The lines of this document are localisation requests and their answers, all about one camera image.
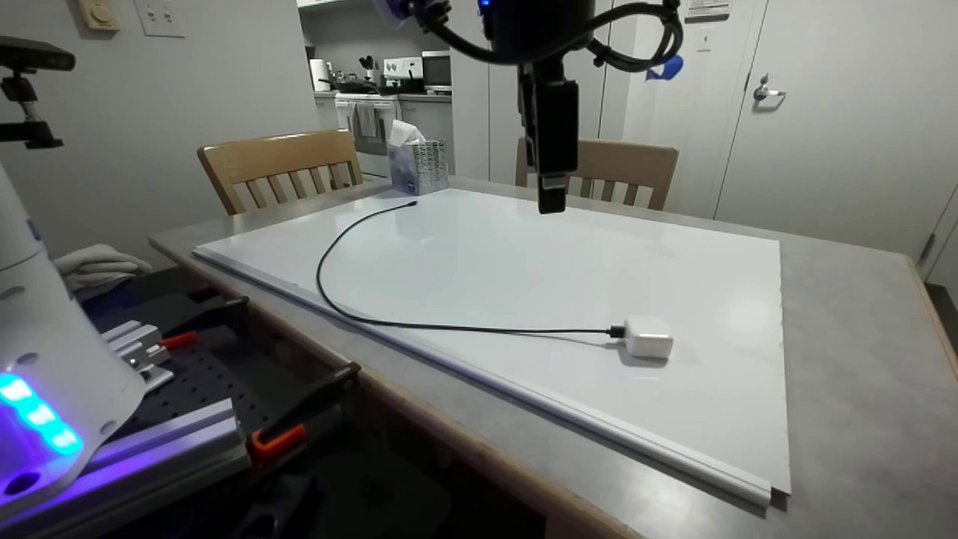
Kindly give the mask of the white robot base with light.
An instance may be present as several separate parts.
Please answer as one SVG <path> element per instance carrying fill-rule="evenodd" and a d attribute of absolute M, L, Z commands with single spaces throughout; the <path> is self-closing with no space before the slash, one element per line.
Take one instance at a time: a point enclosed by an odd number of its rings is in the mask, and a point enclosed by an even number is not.
<path fill-rule="evenodd" d="M 76 483 L 140 402 L 0 168 L 0 523 Z"/>

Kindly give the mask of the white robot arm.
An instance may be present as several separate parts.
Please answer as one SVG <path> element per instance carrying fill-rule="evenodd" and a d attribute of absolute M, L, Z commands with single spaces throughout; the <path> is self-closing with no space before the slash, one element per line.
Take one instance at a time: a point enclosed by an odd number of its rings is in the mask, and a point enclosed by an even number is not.
<path fill-rule="evenodd" d="M 629 0 L 595 10 L 595 0 L 477 0 L 486 46 L 454 34 L 451 0 L 376 0 L 394 22 L 412 22 L 451 52 L 519 68 L 519 112 L 526 162 L 537 171 L 540 213 L 565 209 L 568 176 L 577 171 L 577 85 L 565 74 L 568 52 L 590 52 L 595 67 L 649 71 L 682 47 L 679 0 Z M 661 34 L 647 56 L 631 56 L 598 38 L 622 19 L 652 19 Z"/>

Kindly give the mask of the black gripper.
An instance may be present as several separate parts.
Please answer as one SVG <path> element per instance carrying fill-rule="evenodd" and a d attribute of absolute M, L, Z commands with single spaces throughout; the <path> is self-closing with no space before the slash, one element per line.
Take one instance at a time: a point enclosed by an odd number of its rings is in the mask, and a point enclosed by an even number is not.
<path fill-rule="evenodd" d="M 540 213 L 562 213 L 568 179 L 577 168 L 577 85 L 565 79 L 562 59 L 526 64 L 519 71 L 526 159 L 541 173 Z"/>

